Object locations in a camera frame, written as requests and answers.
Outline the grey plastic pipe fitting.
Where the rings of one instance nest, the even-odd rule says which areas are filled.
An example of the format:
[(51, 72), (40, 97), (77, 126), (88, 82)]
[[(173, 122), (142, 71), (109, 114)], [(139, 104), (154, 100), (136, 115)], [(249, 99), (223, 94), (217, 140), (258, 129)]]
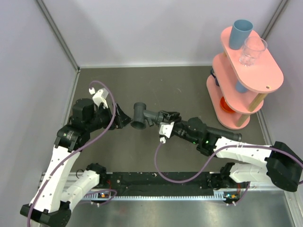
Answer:
[(134, 104), (134, 116), (131, 126), (137, 130), (143, 130), (146, 125), (153, 126), (164, 121), (164, 114), (161, 112), (152, 112), (146, 109), (146, 104), (137, 102)]

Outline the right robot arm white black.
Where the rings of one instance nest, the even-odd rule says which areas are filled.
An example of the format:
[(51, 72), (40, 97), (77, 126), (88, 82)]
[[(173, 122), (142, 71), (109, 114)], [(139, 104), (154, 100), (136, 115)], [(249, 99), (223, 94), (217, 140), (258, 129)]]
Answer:
[(160, 112), (160, 143), (177, 136), (194, 145), (202, 155), (236, 160), (221, 168), (221, 182), (226, 187), (236, 183), (272, 183), (279, 189), (295, 192), (303, 183), (303, 161), (288, 145), (253, 145), (241, 142), (241, 136), (208, 127), (198, 117), (182, 120), (178, 112)]

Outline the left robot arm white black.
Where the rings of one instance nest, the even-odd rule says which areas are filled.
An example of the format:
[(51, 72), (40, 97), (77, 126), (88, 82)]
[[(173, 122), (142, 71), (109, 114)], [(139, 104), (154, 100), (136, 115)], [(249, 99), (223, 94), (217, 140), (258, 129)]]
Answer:
[(110, 109), (104, 98), (76, 101), (68, 123), (57, 132), (51, 161), (36, 195), (20, 210), (20, 214), (27, 218), (28, 227), (34, 224), (66, 226), (75, 206), (91, 189), (109, 185), (106, 168), (90, 164), (75, 183), (64, 189), (80, 153), (95, 142), (90, 139), (90, 134), (102, 129), (104, 135), (108, 130), (124, 128), (131, 121), (118, 103)]

